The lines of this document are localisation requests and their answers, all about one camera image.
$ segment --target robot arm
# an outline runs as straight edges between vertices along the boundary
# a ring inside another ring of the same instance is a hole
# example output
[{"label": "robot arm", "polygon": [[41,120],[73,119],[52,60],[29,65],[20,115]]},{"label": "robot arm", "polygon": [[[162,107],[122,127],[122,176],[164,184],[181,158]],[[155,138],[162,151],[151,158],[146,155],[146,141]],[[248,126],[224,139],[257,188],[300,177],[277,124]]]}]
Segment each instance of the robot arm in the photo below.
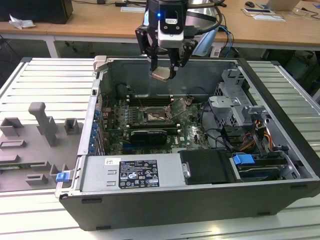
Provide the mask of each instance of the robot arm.
[{"label": "robot arm", "polygon": [[[141,25],[135,30],[141,54],[146,54],[151,62],[152,77],[166,82],[173,79],[179,67],[184,67],[191,57],[198,42],[193,38],[210,32],[222,22],[222,15],[216,7],[224,2],[189,4],[188,0],[147,0],[149,26]],[[197,26],[186,26],[188,9],[214,7],[219,21],[206,29]],[[170,66],[158,66],[158,56],[168,54]]]}]

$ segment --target table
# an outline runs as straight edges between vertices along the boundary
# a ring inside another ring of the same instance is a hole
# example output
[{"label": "table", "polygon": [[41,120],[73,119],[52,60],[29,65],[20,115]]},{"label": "table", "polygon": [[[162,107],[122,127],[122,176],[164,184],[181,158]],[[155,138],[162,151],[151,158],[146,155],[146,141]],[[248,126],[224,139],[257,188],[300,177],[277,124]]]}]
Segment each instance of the table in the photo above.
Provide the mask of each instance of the table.
[{"label": "table", "polygon": [[[273,66],[271,62],[267,61],[249,61],[248,63],[257,75],[264,79],[265,86],[272,91],[275,99],[281,101],[281,103],[278,103],[281,104],[281,107],[289,116],[293,117],[292,121],[308,114],[304,109],[310,111],[309,104],[312,104],[313,101],[303,89],[298,87],[299,84],[292,77],[285,74],[285,71],[280,66]],[[45,101],[47,107],[51,108],[48,111],[56,111],[55,122],[63,123],[63,119],[68,117],[69,114],[74,117],[73,114],[79,110],[81,112],[86,110],[83,103],[88,101],[88,94],[64,96],[63,104],[57,105],[56,102],[61,103],[62,101],[61,98],[57,98],[58,95],[49,97],[44,94],[41,98],[38,98],[30,95],[30,91],[33,92],[34,89],[32,88],[41,89],[46,87],[54,89],[56,88],[54,87],[55,83],[59,83],[60,92],[64,92],[73,89],[75,83],[92,83],[95,79],[89,74],[90,71],[93,71],[92,65],[93,59],[90,58],[33,58],[29,63],[20,63],[6,82],[6,85],[0,89],[0,101],[6,104],[21,103],[21,101],[25,103],[25,100],[22,98],[19,100],[21,96],[17,95],[8,101],[6,94],[9,92],[7,91],[10,91],[11,87],[15,85],[15,89],[25,92],[23,94],[21,91],[20,94],[22,97],[27,95],[29,101]],[[253,97],[257,101],[259,100],[256,94],[253,94]],[[23,124],[32,124],[34,123],[30,122],[32,119],[25,117],[26,114],[24,112],[28,108],[25,108],[23,103],[19,106],[18,117],[23,121]],[[75,106],[80,108],[72,113],[71,109],[74,109]],[[17,117],[17,112],[12,107],[2,106],[1,111],[3,110],[7,114],[12,114],[11,116],[7,115],[7,117]],[[320,108],[314,106],[311,111],[320,112]],[[307,139],[310,137],[308,135],[310,131],[319,131],[319,128],[316,128],[316,123],[319,124],[319,121],[319,119],[317,122],[313,121],[315,124],[310,121],[310,124],[305,124],[304,126],[299,121],[296,121],[296,126],[306,134],[304,137]],[[57,240],[61,237],[80,240],[318,239],[320,236],[320,195],[313,198],[300,199],[280,211],[277,215],[272,216],[88,232],[81,230],[77,222],[63,208],[55,197],[54,189],[1,192],[0,222],[0,239],[5,240]]]},{"label": "table", "polygon": [[[284,11],[280,13],[285,22],[255,20],[241,11],[245,2],[226,0],[227,7],[221,7],[234,35],[234,47],[320,51],[319,20]],[[67,24],[36,22],[34,28],[19,30],[8,22],[0,22],[0,34],[7,39],[43,40],[52,58],[59,57],[55,41],[137,43],[135,29],[142,23],[142,13],[121,12],[120,7],[113,5],[72,5],[73,14]],[[311,2],[300,2],[297,7],[320,13]],[[221,45],[225,41],[225,33],[218,32],[215,42]]]}]

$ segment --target metal platform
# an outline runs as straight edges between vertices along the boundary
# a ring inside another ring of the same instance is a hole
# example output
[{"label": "metal platform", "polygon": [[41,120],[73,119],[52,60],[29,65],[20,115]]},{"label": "metal platform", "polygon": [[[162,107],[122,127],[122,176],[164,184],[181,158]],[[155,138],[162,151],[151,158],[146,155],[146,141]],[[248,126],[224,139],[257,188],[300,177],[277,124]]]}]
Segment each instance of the metal platform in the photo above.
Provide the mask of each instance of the metal platform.
[{"label": "metal platform", "polygon": [[[267,61],[251,61],[249,64],[310,146],[320,156],[320,106],[283,67]],[[254,90],[250,88],[249,91],[256,103],[262,105]]]},{"label": "metal platform", "polygon": [[[79,107],[79,112],[85,116],[87,106],[84,103],[88,100],[89,95],[82,93],[82,95],[76,95],[78,89],[75,91],[74,89],[69,90],[69,88],[79,88],[77,87],[79,83],[90,83],[90,81],[93,81],[94,77],[91,76],[92,71],[73,71],[76,69],[74,67],[77,66],[91,66],[92,62],[93,59],[34,58],[31,63],[35,65],[20,64],[18,70],[12,74],[4,88],[7,87],[8,90],[11,90],[10,83],[18,85],[29,81],[33,82],[30,89],[39,89],[41,85],[36,85],[34,82],[43,83],[48,80],[49,83],[45,86],[42,85],[42,87],[45,87],[44,89],[50,89],[49,86],[55,86],[51,88],[57,89],[62,85],[54,85],[54,83],[68,83],[70,84],[69,87],[64,85],[67,89],[62,89],[60,92],[67,93],[63,98],[59,97],[61,94],[56,90],[56,92],[54,92],[55,94],[52,94],[51,91],[44,92],[45,94],[43,96],[46,97],[45,102],[48,104],[47,106],[49,106],[50,103],[59,103],[51,105],[52,108],[50,110],[53,112],[52,114],[56,114],[54,116],[57,116],[57,121],[62,114],[63,108],[69,109],[65,109],[63,113],[77,112],[74,111],[75,108],[71,104],[74,104],[74,106],[82,104],[81,107]],[[304,136],[310,144],[312,144],[313,149],[318,149],[315,147],[319,145],[314,144],[320,142],[320,137],[317,139],[308,138],[310,137],[309,133],[316,131],[317,133],[315,133],[314,136],[319,136],[320,128],[316,127],[316,125],[320,124],[320,116],[318,115],[319,106],[315,105],[311,97],[308,96],[296,81],[288,76],[281,67],[274,66],[270,62],[252,61],[249,63],[261,77],[261,80],[272,91],[274,97],[294,121],[302,134],[307,134]],[[39,68],[32,67],[27,69],[27,66],[38,66]],[[54,71],[52,71],[52,68],[51,70],[46,68],[45,72],[47,75],[45,75],[45,73],[39,73],[41,69],[44,69],[40,66],[63,66],[63,68],[57,67],[54,68]],[[2,103],[0,106],[2,109],[10,110],[10,108],[6,108],[6,104],[3,103],[18,104],[15,105],[17,109],[20,108],[19,103],[25,103],[24,101],[28,103],[28,101],[31,101],[30,98],[36,99],[36,96],[31,96],[31,94],[28,93],[28,89],[25,89],[24,94],[25,95],[16,94],[11,98],[2,88],[0,95],[3,96],[0,99]],[[27,111],[26,109],[27,108],[21,107],[21,116],[25,116],[23,112]],[[34,123],[33,121],[33,119],[24,119],[23,123]],[[86,240],[320,239],[320,195],[314,198],[298,200],[274,216],[86,232],[79,228],[76,221],[55,198],[54,191],[54,189],[44,189],[28,192],[0,193],[0,239],[56,240],[62,237]]]}]

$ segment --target cable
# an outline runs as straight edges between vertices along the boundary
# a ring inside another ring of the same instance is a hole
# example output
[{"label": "cable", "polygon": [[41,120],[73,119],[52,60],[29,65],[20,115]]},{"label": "cable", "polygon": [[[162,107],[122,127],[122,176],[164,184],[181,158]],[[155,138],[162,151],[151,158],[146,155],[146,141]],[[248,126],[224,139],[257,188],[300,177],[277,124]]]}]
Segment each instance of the cable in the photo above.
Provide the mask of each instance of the cable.
[{"label": "cable", "polygon": [[111,3],[105,3],[105,4],[98,4],[94,2],[89,2],[89,1],[78,1],[78,0],[72,0],[72,2],[78,3],[78,4],[93,4],[93,5],[102,5],[102,6],[110,6],[116,4],[115,2]]},{"label": "cable", "polygon": [[229,34],[231,34],[232,38],[231,38],[231,44],[230,44],[229,50],[225,54],[226,58],[228,57],[228,54],[229,54],[230,50],[232,49],[232,47],[234,45],[234,41],[235,41],[235,37],[234,37],[233,33],[230,31],[228,31],[228,32],[229,32]]},{"label": "cable", "polygon": [[208,135],[209,138],[213,139],[214,141],[216,141],[216,142],[218,142],[218,143],[221,143],[221,144],[222,144],[223,146],[225,146],[226,148],[229,148],[223,141],[218,140],[217,137],[211,136],[211,135],[208,133],[208,131],[210,131],[210,130],[218,131],[219,128],[209,128],[209,129],[207,129],[207,130],[205,130],[205,128],[204,128],[204,125],[203,125],[203,117],[204,117],[205,109],[206,109],[206,107],[207,107],[208,104],[209,104],[209,102],[207,101],[207,102],[205,103],[205,105],[203,106],[203,109],[202,109],[202,111],[201,111],[201,119],[200,119],[201,127],[202,127],[203,131]]},{"label": "cable", "polygon": [[202,35],[202,34],[211,32],[212,30],[216,29],[221,25],[222,19],[223,19],[222,13],[218,7],[214,6],[214,9],[216,10],[217,15],[219,16],[219,21],[212,26],[208,26],[207,28],[204,28],[204,29],[199,29],[195,35]]},{"label": "cable", "polygon": [[1,36],[1,34],[0,34],[0,37],[3,39],[3,41],[9,46],[9,48],[12,50],[12,52],[19,58],[19,59],[21,59],[20,58],[20,56],[18,55],[18,53],[16,53],[16,51],[11,47],[11,45],[7,42],[7,40],[5,40],[2,36]]},{"label": "cable", "polygon": [[143,8],[146,7],[146,5],[141,5],[141,4],[143,4],[143,3],[139,4],[139,3],[136,3],[136,2],[133,2],[133,1],[129,1],[129,0],[126,0],[125,2],[126,2],[127,4],[136,5],[136,6],[138,6],[138,7],[143,7]]},{"label": "cable", "polygon": [[318,16],[319,13],[317,13],[317,12],[315,12],[315,11],[310,11],[310,10],[306,9],[305,7],[298,8],[298,9],[300,9],[300,10],[302,10],[302,11],[307,11],[307,12],[309,12],[309,13],[313,13],[312,15],[310,15],[310,17],[312,17],[312,18],[314,18],[314,19],[317,19],[317,20],[320,20],[320,17],[315,17],[315,16]]},{"label": "cable", "polygon": [[[223,13],[222,13],[221,15],[223,16],[223,19],[224,19],[225,29],[228,31],[226,17],[225,17],[225,15],[224,15]],[[222,52],[222,51],[226,48],[226,46],[227,46],[227,44],[228,44],[228,42],[229,42],[229,34],[227,33],[227,31],[225,31],[225,34],[226,34],[226,42],[225,42],[225,45],[223,46],[223,48],[221,48],[220,52]]]},{"label": "cable", "polygon": [[194,86],[192,88],[189,88],[189,91],[185,94],[187,97],[190,96],[191,90],[193,89],[201,89],[206,95],[210,96],[210,94],[201,86]]},{"label": "cable", "polygon": [[213,2],[210,3],[202,3],[202,4],[189,4],[188,9],[207,9],[207,8],[213,8],[215,6],[219,6],[222,4],[225,0],[221,0],[219,2]]}]

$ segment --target warning label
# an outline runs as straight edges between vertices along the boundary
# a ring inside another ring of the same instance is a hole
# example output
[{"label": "warning label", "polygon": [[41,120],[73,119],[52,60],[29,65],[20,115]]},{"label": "warning label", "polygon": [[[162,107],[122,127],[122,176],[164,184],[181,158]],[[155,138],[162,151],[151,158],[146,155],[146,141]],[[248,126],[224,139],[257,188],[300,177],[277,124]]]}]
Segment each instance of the warning label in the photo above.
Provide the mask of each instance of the warning label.
[{"label": "warning label", "polygon": [[121,161],[119,164],[119,188],[159,187],[157,160]]}]

